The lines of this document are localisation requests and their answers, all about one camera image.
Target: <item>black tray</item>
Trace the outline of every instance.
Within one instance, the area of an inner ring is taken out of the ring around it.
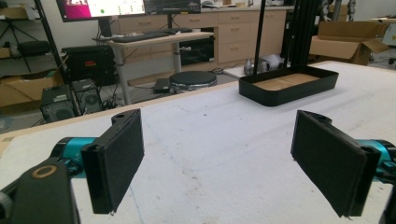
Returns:
[[[309,75],[317,79],[276,91],[265,90],[254,85],[262,81],[296,74]],[[335,87],[337,78],[338,73],[333,71],[310,66],[294,66],[261,73],[257,76],[239,78],[239,94],[261,105],[277,106],[331,90]]]

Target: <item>drawer handle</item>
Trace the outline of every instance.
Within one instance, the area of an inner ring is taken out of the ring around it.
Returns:
[[[140,21],[140,25],[146,25],[146,24],[151,24],[151,21]]]

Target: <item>monitor screen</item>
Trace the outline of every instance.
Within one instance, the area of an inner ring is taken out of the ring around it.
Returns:
[[[196,14],[201,13],[201,0],[145,0],[146,13]]]
[[[144,0],[56,0],[63,21],[145,14]]]

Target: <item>black bag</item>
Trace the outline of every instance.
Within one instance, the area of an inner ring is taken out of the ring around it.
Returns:
[[[47,41],[29,41],[20,43],[18,50],[22,56],[41,55],[50,51],[50,44]]]

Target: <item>white table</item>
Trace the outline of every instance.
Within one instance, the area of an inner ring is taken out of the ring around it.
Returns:
[[[169,35],[154,39],[136,41],[132,43],[113,43],[109,42],[114,49],[117,71],[120,76],[120,85],[122,88],[123,98],[126,105],[131,103],[131,95],[129,94],[128,80],[138,77],[150,76],[161,72],[175,69],[176,73],[181,72],[180,49],[179,42],[190,41],[195,39],[209,38],[213,33],[209,32],[193,32]],[[122,51],[124,49],[137,49],[148,46],[156,46],[163,44],[172,44],[173,56],[155,58],[140,63],[125,63]]]
[[[362,217],[339,218],[290,146],[298,109],[331,118],[354,138],[396,144],[396,72],[346,63],[315,67],[340,74],[335,89],[277,107],[241,96],[234,82],[0,135],[4,141],[21,134],[0,160],[0,189],[46,159],[61,138],[98,136],[112,115],[141,107],[146,156],[118,213],[92,214],[85,180],[73,180],[84,224],[378,223],[390,185],[372,184]]]

